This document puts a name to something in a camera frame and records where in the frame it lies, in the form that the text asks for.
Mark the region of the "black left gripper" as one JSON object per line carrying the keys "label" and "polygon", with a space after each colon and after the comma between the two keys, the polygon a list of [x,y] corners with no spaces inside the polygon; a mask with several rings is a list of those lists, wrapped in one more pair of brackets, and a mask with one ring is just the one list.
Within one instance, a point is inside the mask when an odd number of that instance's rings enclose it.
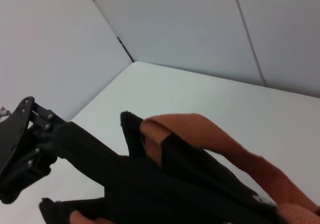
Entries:
{"label": "black left gripper", "polygon": [[31,148],[26,144],[27,129],[29,136],[43,136],[66,121],[35,103],[34,97],[26,97],[0,124],[0,200],[11,204],[24,189],[49,175],[50,166],[57,161],[54,145]]}

